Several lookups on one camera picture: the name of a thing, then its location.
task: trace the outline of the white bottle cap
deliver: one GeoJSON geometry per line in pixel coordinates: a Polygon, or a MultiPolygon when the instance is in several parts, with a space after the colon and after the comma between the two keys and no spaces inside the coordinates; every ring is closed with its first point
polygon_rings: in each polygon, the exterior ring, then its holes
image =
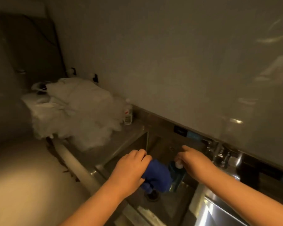
{"type": "Polygon", "coordinates": [[[182,169],[183,168],[183,164],[182,164],[182,161],[181,160],[178,160],[175,162],[175,167],[177,169],[182,169]]]}

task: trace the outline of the black cable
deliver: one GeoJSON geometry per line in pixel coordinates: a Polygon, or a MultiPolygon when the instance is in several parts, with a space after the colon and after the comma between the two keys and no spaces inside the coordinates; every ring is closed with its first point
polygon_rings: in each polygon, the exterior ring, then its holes
{"type": "Polygon", "coordinates": [[[39,28],[39,26],[34,22],[34,20],[33,19],[31,19],[30,17],[28,17],[28,16],[26,16],[26,15],[23,15],[26,19],[28,19],[33,25],[34,25],[34,27],[37,29],[37,31],[50,43],[50,44],[52,44],[52,45],[54,45],[54,46],[56,46],[57,47],[57,45],[55,44],[55,43],[53,43],[53,42],[51,42],[47,37],[46,37],[46,35],[42,32],[42,30],[39,28]]]}

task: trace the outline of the blue cloth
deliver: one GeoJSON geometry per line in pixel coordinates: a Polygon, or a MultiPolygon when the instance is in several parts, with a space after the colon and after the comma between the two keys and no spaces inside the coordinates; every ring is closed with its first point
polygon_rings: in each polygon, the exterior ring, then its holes
{"type": "Polygon", "coordinates": [[[142,178],[145,179],[145,181],[141,185],[141,188],[146,191],[147,194],[150,194],[153,189],[164,193],[170,189],[172,184],[172,178],[168,167],[156,159],[149,163],[142,178]]]}

